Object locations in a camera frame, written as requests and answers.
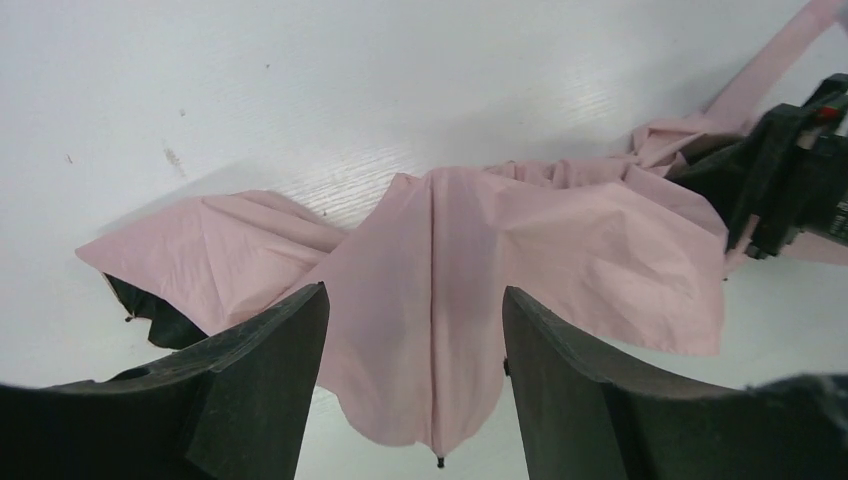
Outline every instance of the wrinkled cloth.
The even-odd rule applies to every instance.
[[[696,140],[744,135],[843,3],[810,2],[706,112],[637,129],[627,155],[399,174],[350,232],[272,192],[186,199],[77,254],[208,335],[325,282],[319,385],[366,437],[443,457],[500,397],[507,285],[594,335],[718,353],[722,280],[744,245],[726,255],[710,204],[663,176]],[[818,243],[803,235],[787,254],[848,264],[844,247]]]

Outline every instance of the pink umbrella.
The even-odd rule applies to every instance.
[[[710,204],[663,176],[685,162],[681,149],[745,134],[843,3],[811,1],[705,113],[651,122],[627,155],[400,174],[351,232],[271,192],[186,199],[77,254],[207,335],[325,282],[318,383],[366,437],[421,442],[443,458],[500,397],[507,285],[593,335],[718,353],[721,283],[738,258],[725,255]],[[844,247],[809,235],[787,254],[848,264]]]

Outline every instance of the white table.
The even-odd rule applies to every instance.
[[[0,1],[0,381],[113,374],[167,354],[73,249],[181,195],[273,188],[341,225],[391,175],[621,151],[707,103],[803,0]],[[832,30],[763,105],[848,71]],[[623,347],[739,387],[846,371],[848,269],[749,264],[722,355]],[[372,445],[317,390],[299,479],[526,478],[511,392],[437,471]]]

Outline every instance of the stain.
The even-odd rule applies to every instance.
[[[182,160],[180,160],[180,157],[178,157],[173,150],[167,147],[165,147],[164,152],[165,159],[168,160],[168,163],[170,163],[174,168],[177,169],[181,177],[186,178],[185,170],[183,170],[183,162]]]

